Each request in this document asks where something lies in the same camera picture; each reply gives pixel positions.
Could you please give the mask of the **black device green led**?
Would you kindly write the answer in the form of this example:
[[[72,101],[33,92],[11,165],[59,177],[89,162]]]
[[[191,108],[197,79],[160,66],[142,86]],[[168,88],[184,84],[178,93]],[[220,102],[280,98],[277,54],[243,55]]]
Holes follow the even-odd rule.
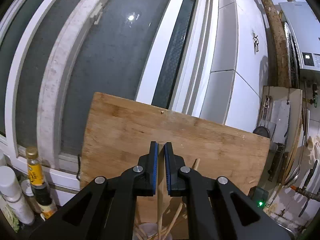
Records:
[[[250,188],[248,197],[255,203],[257,207],[263,209],[268,199],[268,191],[258,186],[254,186]]]

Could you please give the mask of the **translucent plastic cup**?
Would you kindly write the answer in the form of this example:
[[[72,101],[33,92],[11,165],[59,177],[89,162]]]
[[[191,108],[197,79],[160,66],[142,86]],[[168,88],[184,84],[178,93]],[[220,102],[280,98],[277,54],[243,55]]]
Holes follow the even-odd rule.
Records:
[[[132,239],[147,239],[155,236],[157,233],[157,224],[143,223],[134,227]]]

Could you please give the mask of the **oyster sauce bottle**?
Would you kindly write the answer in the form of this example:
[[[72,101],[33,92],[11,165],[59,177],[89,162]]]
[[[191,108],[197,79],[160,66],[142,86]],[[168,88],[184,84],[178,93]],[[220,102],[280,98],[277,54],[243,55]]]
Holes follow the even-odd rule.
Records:
[[[31,184],[31,190],[41,210],[42,219],[47,220],[56,213],[57,207],[42,170],[37,148],[34,146],[28,147],[26,148],[25,153],[27,156],[28,177]]]

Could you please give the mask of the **wooden cutting board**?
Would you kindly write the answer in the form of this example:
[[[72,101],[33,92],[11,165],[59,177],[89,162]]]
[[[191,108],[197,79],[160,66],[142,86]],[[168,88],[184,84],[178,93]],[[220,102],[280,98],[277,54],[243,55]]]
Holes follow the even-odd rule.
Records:
[[[270,146],[253,133],[97,92],[85,128],[81,185],[121,175],[152,141],[170,142],[187,165],[200,159],[200,174],[226,176],[244,193],[258,183]]]

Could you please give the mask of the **small spice glass jar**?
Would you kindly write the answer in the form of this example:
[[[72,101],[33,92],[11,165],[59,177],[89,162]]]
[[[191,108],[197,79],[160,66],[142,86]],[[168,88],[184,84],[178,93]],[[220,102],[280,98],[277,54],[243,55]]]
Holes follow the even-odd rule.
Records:
[[[35,196],[32,192],[30,181],[28,179],[25,179],[20,183],[20,186],[21,186],[22,192],[26,198],[26,201],[29,204],[29,206],[31,207],[31,209],[35,213],[40,214],[41,209],[40,209],[40,207],[35,199]]]

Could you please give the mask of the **white lidded salt jar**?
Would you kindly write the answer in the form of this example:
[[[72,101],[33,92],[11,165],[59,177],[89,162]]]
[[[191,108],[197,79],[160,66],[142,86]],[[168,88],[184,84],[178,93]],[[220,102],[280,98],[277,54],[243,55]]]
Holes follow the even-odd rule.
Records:
[[[25,200],[15,172],[8,166],[1,166],[1,194],[18,220],[25,225],[32,225],[34,213]]]

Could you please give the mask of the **hanging cleaver knife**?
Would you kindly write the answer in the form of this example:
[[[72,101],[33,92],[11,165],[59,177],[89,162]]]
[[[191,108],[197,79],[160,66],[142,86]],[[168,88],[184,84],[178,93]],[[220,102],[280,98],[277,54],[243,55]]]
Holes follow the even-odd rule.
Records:
[[[270,169],[268,170],[268,181],[270,182],[272,182],[274,179],[286,147],[289,132],[290,108],[291,104],[289,100],[277,100],[273,102],[271,122],[276,124],[273,134],[273,143],[276,145],[276,152],[274,154]]]

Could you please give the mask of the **rusty vertical pipe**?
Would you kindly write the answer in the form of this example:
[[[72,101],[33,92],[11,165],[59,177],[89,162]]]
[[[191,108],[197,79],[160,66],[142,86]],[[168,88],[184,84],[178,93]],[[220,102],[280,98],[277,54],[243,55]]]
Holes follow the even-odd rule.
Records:
[[[291,88],[291,69],[289,66],[289,58],[287,55],[287,45],[284,28],[272,0],[261,1],[265,9],[274,40],[277,59],[278,86]]]

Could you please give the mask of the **white water heater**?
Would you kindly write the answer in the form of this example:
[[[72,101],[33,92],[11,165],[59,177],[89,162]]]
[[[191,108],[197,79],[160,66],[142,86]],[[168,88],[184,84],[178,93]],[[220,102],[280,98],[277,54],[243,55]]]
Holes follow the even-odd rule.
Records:
[[[279,6],[293,35],[300,79],[319,83],[319,20],[306,2],[281,2]]]

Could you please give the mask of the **window frame with glass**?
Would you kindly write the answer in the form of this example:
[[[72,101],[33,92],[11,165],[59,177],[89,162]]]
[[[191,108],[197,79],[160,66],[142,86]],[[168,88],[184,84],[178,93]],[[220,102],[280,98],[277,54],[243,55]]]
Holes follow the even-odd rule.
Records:
[[[36,146],[49,182],[76,191],[95,92],[200,117],[219,0],[1,3],[1,149],[27,172]]]

